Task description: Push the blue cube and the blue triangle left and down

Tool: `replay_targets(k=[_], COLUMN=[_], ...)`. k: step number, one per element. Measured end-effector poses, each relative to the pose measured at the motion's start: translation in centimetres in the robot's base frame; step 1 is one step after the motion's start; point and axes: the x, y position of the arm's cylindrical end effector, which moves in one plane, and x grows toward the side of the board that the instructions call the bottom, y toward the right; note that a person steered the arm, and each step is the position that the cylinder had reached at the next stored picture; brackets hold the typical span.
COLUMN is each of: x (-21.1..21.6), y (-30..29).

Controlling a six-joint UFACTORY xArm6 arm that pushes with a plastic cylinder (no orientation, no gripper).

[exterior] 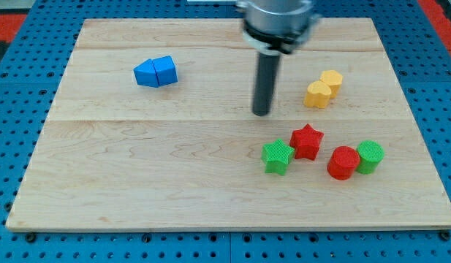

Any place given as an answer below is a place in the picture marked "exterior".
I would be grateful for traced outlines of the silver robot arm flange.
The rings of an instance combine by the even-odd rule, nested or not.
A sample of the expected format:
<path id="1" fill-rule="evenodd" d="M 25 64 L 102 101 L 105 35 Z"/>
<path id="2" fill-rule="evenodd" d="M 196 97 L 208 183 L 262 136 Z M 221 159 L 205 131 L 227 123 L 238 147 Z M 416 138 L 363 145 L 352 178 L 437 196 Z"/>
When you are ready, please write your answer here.
<path id="1" fill-rule="evenodd" d="M 237 0 L 243 40 L 267 56 L 290 54 L 310 38 L 321 15 L 312 0 Z"/>

